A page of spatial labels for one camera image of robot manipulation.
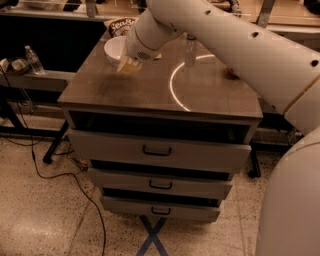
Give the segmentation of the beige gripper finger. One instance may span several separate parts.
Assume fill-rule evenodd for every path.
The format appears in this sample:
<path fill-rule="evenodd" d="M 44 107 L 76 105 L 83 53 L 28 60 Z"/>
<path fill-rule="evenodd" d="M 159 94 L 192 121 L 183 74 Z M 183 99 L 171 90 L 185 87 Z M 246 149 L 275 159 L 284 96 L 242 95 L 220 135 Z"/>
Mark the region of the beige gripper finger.
<path fill-rule="evenodd" d="M 117 67 L 117 71 L 123 74 L 132 74 L 140 71 L 142 68 L 142 63 L 138 60 L 134 60 L 133 58 L 128 56 L 127 49 L 123 48 L 120 63 Z"/>

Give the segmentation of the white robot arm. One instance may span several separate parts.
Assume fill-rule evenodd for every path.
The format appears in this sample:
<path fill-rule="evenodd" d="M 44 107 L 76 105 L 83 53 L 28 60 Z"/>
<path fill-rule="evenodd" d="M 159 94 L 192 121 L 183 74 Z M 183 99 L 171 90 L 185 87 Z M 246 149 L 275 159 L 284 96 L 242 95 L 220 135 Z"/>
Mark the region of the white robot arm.
<path fill-rule="evenodd" d="M 119 71 L 194 36 L 303 137 L 277 163 L 264 195 L 255 256 L 320 256 L 320 54 L 207 0 L 146 0 L 128 32 Z"/>

